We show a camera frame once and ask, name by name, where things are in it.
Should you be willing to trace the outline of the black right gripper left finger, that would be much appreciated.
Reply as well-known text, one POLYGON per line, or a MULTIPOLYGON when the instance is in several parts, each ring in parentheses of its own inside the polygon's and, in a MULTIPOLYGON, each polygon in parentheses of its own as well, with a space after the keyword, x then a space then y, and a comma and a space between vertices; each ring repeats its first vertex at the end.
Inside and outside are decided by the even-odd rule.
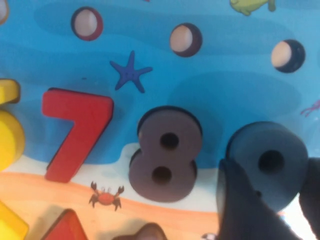
POLYGON ((298 240, 299 237, 253 189, 244 169, 234 160, 219 163, 218 240, 298 240))

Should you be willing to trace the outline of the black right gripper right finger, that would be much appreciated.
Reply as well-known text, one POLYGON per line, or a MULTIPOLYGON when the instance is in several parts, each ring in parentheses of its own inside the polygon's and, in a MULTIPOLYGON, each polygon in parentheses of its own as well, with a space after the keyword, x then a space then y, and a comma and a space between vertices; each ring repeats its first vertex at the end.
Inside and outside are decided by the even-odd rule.
POLYGON ((299 192, 299 204, 316 239, 320 239, 320 159, 308 160, 308 170, 299 192))

